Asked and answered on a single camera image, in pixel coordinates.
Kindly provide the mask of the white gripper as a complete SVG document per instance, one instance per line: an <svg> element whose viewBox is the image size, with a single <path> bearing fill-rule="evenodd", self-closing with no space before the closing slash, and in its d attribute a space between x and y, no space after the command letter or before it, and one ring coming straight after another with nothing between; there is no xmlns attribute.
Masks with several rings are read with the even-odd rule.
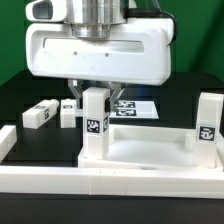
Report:
<svg viewBox="0 0 224 224"><path fill-rule="evenodd" d="M76 38L67 24L34 23L26 33L27 66L36 76L68 78L78 109L82 80L107 82L105 111L112 112L124 83L160 85L169 78L173 29L170 19L132 18L103 40Z"/></svg>

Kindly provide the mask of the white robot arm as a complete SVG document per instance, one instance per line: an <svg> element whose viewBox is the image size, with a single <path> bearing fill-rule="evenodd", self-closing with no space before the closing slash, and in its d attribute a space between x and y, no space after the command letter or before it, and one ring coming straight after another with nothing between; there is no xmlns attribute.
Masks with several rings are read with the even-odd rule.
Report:
<svg viewBox="0 0 224 224"><path fill-rule="evenodd" d="M34 0L26 8L27 67L36 76L102 82L113 110L127 84L161 85L171 73L173 15L134 0Z"/></svg>

